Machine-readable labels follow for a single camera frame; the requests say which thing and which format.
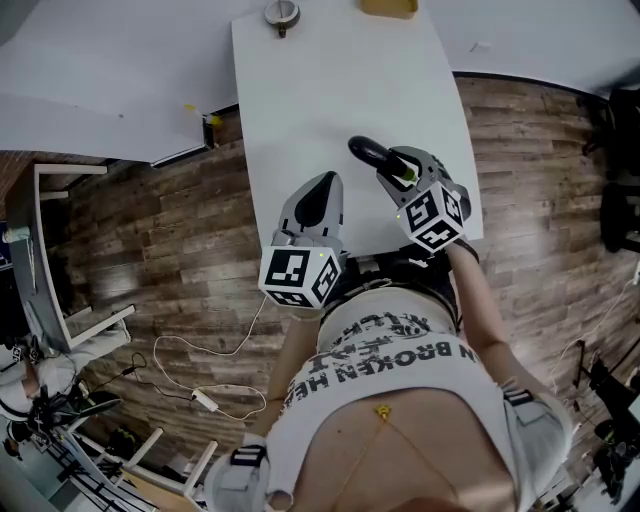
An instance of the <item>white table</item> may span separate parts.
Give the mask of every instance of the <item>white table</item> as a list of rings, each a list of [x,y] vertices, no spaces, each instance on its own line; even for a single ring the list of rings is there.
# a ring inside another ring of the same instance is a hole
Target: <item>white table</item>
[[[353,135],[435,154],[469,190],[470,239],[482,210],[456,84],[424,5],[410,20],[369,16],[355,1],[300,2],[301,19],[279,39],[262,13],[233,22],[245,152],[263,246],[282,205],[305,181],[336,171],[344,182],[340,238],[354,256],[409,243],[375,171],[347,148]]]

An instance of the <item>wrist strap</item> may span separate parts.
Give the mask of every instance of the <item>wrist strap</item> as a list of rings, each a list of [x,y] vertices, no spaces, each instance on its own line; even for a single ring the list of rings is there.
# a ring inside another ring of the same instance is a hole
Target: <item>wrist strap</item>
[[[476,250],[473,247],[471,247],[467,242],[465,242],[462,238],[455,239],[453,243],[459,245],[460,247],[465,248],[467,251],[471,253],[471,255],[476,259],[476,261],[480,263],[480,257],[478,256],[478,253],[476,252]]]

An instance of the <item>yellow object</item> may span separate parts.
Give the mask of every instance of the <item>yellow object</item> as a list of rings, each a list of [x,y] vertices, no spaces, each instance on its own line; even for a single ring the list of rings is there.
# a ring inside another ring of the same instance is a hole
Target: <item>yellow object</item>
[[[384,421],[387,421],[389,414],[391,414],[391,407],[384,404],[379,405],[374,410],[376,411],[376,414],[380,416]]]
[[[418,0],[360,0],[367,14],[410,20],[418,11]]]

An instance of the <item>wooden floor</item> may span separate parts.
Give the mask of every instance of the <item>wooden floor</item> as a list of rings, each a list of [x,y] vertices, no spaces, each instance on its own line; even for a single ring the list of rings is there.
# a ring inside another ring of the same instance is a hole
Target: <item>wooden floor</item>
[[[538,378],[549,372],[564,347],[592,330],[631,279],[637,258],[608,254],[599,241],[598,208],[606,165],[597,152],[581,156],[591,132],[576,97],[567,92],[509,81],[460,78],[478,167],[486,237],[476,245],[511,332],[516,355]],[[256,288],[259,243],[251,203],[238,114],[225,118],[222,145],[196,162],[152,170],[144,165],[112,169],[73,189],[72,242],[55,248],[82,298],[101,314],[127,304],[133,342],[84,372],[96,385],[131,364],[134,352],[148,362],[142,380],[170,394],[189,396],[167,382],[153,361],[160,335],[178,335],[212,350],[230,351],[243,339],[262,294]],[[618,307],[588,337],[615,363],[638,336],[638,292],[628,288]],[[170,375],[187,386],[244,384],[265,390],[283,339],[286,320],[268,304],[254,335],[234,357],[195,352],[175,339],[159,344]],[[579,396],[593,423],[606,417],[587,392],[571,387],[578,350],[558,366],[562,398]],[[626,378],[640,350],[618,370]],[[198,404],[158,394],[132,376],[107,386],[125,399],[117,411],[88,426],[102,437],[126,424],[141,436],[163,427],[166,435],[151,464],[174,451],[186,455],[220,442],[223,453],[251,420],[233,421]],[[236,390],[215,394],[222,410],[241,414],[259,402]],[[593,427],[576,435],[571,470],[586,475]]]

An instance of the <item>power adapter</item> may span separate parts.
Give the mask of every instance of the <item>power adapter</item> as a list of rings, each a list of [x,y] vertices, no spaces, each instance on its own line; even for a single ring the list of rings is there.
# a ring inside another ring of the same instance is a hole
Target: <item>power adapter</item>
[[[194,389],[193,390],[193,392],[191,394],[191,399],[192,400],[194,400],[194,399],[197,400],[202,405],[204,405],[207,409],[209,409],[211,412],[215,412],[215,411],[218,410],[218,404],[215,403],[213,400],[211,400],[211,398],[209,398],[207,395],[205,395],[199,389]]]

